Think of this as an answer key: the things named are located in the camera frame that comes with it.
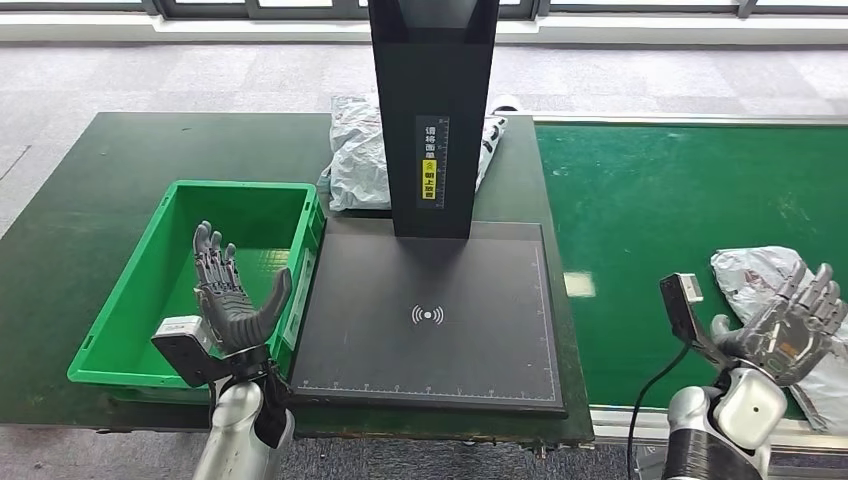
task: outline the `green plastic crate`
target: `green plastic crate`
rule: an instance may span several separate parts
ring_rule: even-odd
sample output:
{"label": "green plastic crate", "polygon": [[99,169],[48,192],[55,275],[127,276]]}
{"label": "green plastic crate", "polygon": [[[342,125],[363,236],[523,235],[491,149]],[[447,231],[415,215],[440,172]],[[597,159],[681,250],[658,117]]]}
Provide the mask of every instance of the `green plastic crate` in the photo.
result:
{"label": "green plastic crate", "polygon": [[288,372],[315,271],[324,214],[315,187],[294,183],[178,181],[153,213],[118,283],[68,369],[72,382],[106,388],[118,399],[206,403],[150,342],[165,317],[198,314],[192,236],[209,220],[236,262],[255,306],[265,301],[273,274],[292,273],[292,295],[274,335],[272,355]]}

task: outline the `black cable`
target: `black cable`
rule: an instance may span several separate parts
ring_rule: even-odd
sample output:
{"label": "black cable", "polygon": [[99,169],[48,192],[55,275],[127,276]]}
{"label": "black cable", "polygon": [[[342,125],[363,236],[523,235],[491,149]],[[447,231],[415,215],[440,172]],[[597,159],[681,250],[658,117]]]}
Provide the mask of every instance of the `black cable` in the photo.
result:
{"label": "black cable", "polygon": [[639,392],[639,396],[636,397],[636,404],[633,406],[633,416],[630,417],[630,431],[627,433],[627,478],[628,480],[633,480],[633,431],[636,430],[636,416],[639,415],[639,408],[642,406],[642,400],[645,399],[645,394],[648,393],[648,390],[654,386],[662,377],[666,376],[668,372],[672,371],[674,367],[676,367],[681,361],[683,361],[683,357],[689,352],[689,347],[691,343],[686,343],[683,345],[683,350],[674,357],[674,360],[671,361],[662,371],[654,376],[654,378],[648,380],[648,383],[642,387],[642,391]]}

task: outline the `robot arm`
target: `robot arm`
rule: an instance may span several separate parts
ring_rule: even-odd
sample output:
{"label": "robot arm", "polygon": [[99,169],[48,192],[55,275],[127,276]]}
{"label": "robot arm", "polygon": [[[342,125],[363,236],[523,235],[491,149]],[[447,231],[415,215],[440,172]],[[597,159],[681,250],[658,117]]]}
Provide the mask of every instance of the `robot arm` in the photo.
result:
{"label": "robot arm", "polygon": [[221,234],[208,222],[198,225],[193,243],[202,317],[166,318],[152,338],[189,386],[208,385],[212,393],[211,430],[193,478],[276,479],[294,416],[286,408],[291,390],[265,342],[291,294],[291,273],[277,272],[268,300],[254,310],[241,285],[235,246],[222,251]]}
{"label": "robot arm", "polygon": [[827,264],[798,292],[806,270],[796,265],[744,328],[731,332],[726,317],[713,319],[712,339],[691,308],[702,299],[694,275],[660,282],[675,336],[720,371],[714,386],[686,387],[672,398],[663,479],[767,478],[768,438],[787,405],[781,387],[803,379],[832,350],[832,334],[848,311]]}

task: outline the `plastic mailer bag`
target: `plastic mailer bag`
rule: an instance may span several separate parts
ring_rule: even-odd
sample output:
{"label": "plastic mailer bag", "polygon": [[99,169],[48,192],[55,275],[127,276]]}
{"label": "plastic mailer bag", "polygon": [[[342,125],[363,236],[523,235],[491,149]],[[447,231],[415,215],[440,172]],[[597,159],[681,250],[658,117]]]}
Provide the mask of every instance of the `plastic mailer bag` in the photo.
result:
{"label": "plastic mailer bag", "polygon": [[[801,260],[798,252],[784,247],[719,250],[710,265],[719,288],[742,323],[747,323],[774,296],[777,289]],[[799,290],[813,280],[808,269]],[[848,434],[848,323],[843,322],[835,337],[843,347],[840,355],[828,354],[798,384],[790,387],[814,430],[834,435]]]}
{"label": "plastic mailer bag", "polygon": [[[333,160],[317,182],[319,190],[330,193],[330,210],[392,208],[377,99],[334,97],[331,113]],[[487,116],[485,119],[476,189],[486,176],[506,127],[504,117]]]}

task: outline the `green workbench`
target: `green workbench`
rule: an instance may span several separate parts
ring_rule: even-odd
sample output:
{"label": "green workbench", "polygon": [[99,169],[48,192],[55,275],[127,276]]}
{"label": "green workbench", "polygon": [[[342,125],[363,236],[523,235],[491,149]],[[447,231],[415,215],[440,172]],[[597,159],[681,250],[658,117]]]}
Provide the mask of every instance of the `green workbench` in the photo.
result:
{"label": "green workbench", "polygon": [[[0,240],[0,380],[15,385],[0,396],[0,423],[204,428],[204,408],[114,402],[70,384],[65,370],[173,179],[313,182],[330,158],[328,127],[327,115],[99,115]],[[696,273],[704,322],[730,313],[709,271],[718,248],[795,248],[841,279],[846,151],[839,126],[602,119],[534,132],[531,119],[513,117],[475,218],[539,222],[547,246],[559,246],[547,258],[571,418],[314,409],[297,412],[301,433],[590,441],[581,361],[588,402],[626,407],[678,351],[659,278]],[[570,300],[563,271],[583,283]],[[664,408],[679,388],[712,378],[690,354],[646,403]]]}
{"label": "green workbench", "polygon": [[[69,383],[67,367],[172,181],[315,182],[331,159],[329,127],[327,114],[98,115],[0,240],[0,382],[14,385],[0,397],[0,423],[206,428],[205,407],[116,402],[96,387]],[[329,213],[326,198],[324,209]],[[299,434],[570,444],[594,438],[530,117],[512,119],[474,219],[542,225],[569,418],[298,407]]]}
{"label": "green workbench", "polygon": [[[645,382],[679,352],[660,278],[697,274],[702,323],[719,313],[733,318],[709,267],[717,249],[790,247],[813,270],[829,262],[835,279],[848,284],[848,221],[840,208],[848,128],[761,121],[771,124],[537,124],[563,265],[593,286],[570,298],[591,404],[633,405]],[[666,408],[680,388],[714,377],[690,353],[645,405]],[[791,404],[788,416],[803,418]]]}

